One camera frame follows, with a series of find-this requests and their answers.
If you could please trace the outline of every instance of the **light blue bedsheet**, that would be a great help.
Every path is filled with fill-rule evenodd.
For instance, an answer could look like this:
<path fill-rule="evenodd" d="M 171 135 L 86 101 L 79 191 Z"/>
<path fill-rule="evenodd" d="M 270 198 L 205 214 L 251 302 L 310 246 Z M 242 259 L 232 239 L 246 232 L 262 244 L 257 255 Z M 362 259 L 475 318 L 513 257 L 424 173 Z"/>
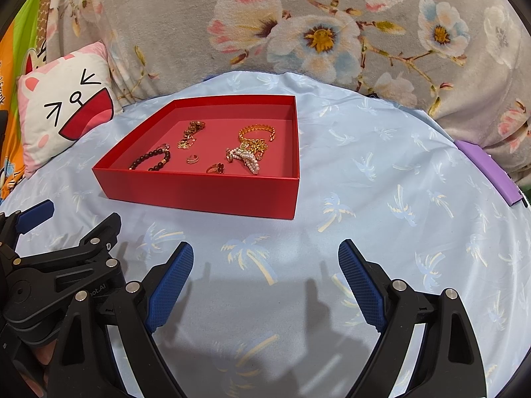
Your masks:
<path fill-rule="evenodd" d="M 296 96 L 301 183 L 294 220 L 105 197 L 91 167 L 112 146 L 173 99 L 220 94 Z M 338 265 L 346 238 L 392 279 L 418 291 L 460 293 L 489 397 L 531 344 L 530 209 L 521 202 L 510 208 L 436 125 L 415 112 L 303 76 L 232 72 L 129 106 L 22 181 L 1 209 L 24 210 L 47 198 L 55 216 L 21 237 L 21 256 L 77 245 L 112 212 L 123 225 L 111 254 L 127 280 L 142 279 L 180 241 L 192 244 L 188 283 L 154 334 L 189 398 L 346 395 L 378 338 Z M 141 396 L 115 329 L 112 334 L 128 390 Z M 407 386 L 420 338 L 418 327 L 393 395 Z"/>

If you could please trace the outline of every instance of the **cartoon pillow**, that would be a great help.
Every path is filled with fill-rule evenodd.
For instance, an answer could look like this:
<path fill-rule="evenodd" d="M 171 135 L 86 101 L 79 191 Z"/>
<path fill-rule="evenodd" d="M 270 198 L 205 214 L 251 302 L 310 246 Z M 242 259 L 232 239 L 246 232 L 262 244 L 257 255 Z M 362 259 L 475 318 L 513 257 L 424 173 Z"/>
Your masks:
<path fill-rule="evenodd" d="M 100 42 L 21 76 L 18 100 L 27 178 L 121 111 Z"/>

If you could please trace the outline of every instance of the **red tray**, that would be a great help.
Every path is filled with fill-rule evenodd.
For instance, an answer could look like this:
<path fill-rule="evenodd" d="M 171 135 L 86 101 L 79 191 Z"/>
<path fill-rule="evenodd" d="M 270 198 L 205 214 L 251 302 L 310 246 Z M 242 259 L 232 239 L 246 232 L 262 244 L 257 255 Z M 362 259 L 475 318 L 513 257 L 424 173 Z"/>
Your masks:
<path fill-rule="evenodd" d="M 192 120 L 205 122 L 187 150 L 177 148 Z M 253 175 L 239 161 L 228 163 L 227 148 L 239 146 L 238 132 L 251 124 L 275 128 L 253 131 L 268 149 Z M 148 171 L 160 161 L 154 156 L 135 170 L 129 166 L 160 144 L 170 145 L 171 159 L 160 171 Z M 199 157 L 193 165 L 186 162 Z M 214 163 L 225 173 L 206 173 Z M 299 149 L 295 98 L 284 95 L 229 95 L 174 100 L 135 128 L 92 168 L 110 199 L 193 211 L 292 219 L 299 184 Z"/>

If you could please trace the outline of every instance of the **purple case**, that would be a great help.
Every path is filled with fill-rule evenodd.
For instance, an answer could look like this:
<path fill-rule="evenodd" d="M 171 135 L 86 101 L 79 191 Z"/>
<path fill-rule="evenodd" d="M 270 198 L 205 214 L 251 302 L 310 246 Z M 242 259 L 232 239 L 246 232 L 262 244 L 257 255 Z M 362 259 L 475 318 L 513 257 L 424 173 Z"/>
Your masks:
<path fill-rule="evenodd" d="M 464 141 L 455 141 L 455 145 L 482 171 L 509 206 L 522 199 L 518 186 L 480 146 Z"/>

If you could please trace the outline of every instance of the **dark wooden bead bracelet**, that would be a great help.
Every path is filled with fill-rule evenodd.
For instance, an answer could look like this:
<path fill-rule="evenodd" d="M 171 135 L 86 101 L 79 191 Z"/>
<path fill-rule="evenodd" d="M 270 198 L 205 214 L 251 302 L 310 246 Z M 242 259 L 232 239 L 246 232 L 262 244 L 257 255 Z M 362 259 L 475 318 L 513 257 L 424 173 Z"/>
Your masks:
<path fill-rule="evenodd" d="M 164 154 L 164 158 L 159 161 L 155 166 L 150 167 L 148 170 L 160 170 L 164 167 L 166 163 L 169 162 L 170 154 L 169 154 L 169 145 L 163 144 L 160 145 L 157 149 L 150 151 L 144 155 L 141 155 L 138 159 L 136 159 L 132 165 L 129 167 L 130 170 L 135 170 L 136 167 L 142 163 L 144 160 L 147 160 L 149 157 L 153 157 L 154 155 Z"/>

